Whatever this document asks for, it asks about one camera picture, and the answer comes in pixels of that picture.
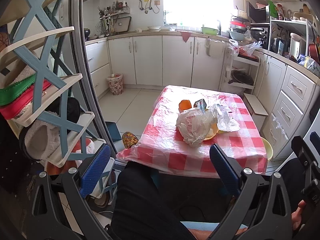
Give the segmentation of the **person's right hand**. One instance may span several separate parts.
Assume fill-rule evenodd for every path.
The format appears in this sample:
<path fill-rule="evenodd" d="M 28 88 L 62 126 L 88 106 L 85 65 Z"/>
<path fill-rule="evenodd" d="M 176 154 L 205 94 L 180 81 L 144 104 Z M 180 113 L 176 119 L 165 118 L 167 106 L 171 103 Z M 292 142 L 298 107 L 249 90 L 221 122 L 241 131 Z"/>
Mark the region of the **person's right hand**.
<path fill-rule="evenodd" d="M 302 213 L 304 211 L 305 206 L 306 202 L 304 202 L 304 200 L 301 200 L 298 204 L 296 211 L 291 214 L 293 230 L 297 230 L 300 227 L 302 222 Z"/>

